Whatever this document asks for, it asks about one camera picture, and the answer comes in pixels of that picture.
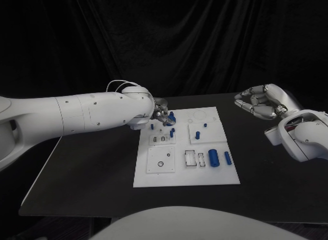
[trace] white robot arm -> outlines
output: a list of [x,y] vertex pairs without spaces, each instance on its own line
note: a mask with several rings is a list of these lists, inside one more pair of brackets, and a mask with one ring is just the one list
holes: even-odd
[[[250,96],[251,104],[240,100]],[[303,162],[313,158],[328,160],[328,114],[300,110],[295,100],[274,84],[249,88],[234,97],[236,105],[257,118],[282,118],[279,125],[264,131],[273,145],[282,144],[289,155]]]
[[141,86],[122,93],[11,99],[0,96],[0,171],[47,139],[129,125],[144,128],[149,119],[174,125],[167,101]]

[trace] table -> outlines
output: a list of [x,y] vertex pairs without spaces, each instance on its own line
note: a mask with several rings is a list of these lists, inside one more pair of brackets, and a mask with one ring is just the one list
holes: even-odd
[[168,108],[217,107],[240,185],[132,188],[139,131],[122,126],[60,138],[23,216],[123,217],[164,206],[221,210],[264,222],[328,223],[328,161],[293,160],[272,146],[264,121],[233,103],[234,93],[168,97]]

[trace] gray floor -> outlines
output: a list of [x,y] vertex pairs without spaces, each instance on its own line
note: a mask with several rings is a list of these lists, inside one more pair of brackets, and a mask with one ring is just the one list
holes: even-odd
[[[28,240],[39,237],[47,237],[49,240],[87,240],[113,221],[110,218],[44,217],[20,236]],[[270,224],[309,240],[328,240],[328,225]]]

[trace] robotic hand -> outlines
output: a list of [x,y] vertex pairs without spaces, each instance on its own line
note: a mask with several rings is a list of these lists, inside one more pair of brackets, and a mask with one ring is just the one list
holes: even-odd
[[[250,96],[251,104],[240,100]],[[274,84],[249,88],[234,96],[236,105],[257,118],[282,118],[279,125],[264,131],[273,145],[282,144],[299,162],[313,158],[328,160],[328,114],[302,110],[295,100]]]
[[138,130],[149,119],[174,125],[167,111],[167,100],[154,98],[141,86],[123,88],[122,93],[31,99],[0,96],[0,171],[47,139],[125,124]]

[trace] black backdrop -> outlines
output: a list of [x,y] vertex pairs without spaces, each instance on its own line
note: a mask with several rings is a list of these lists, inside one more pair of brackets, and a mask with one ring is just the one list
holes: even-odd
[[[0,95],[102,92],[113,79],[157,97],[274,83],[328,112],[328,0],[1,0]],[[26,156],[39,161],[26,184],[0,174],[0,200],[14,206],[0,207],[0,225],[46,158]]]

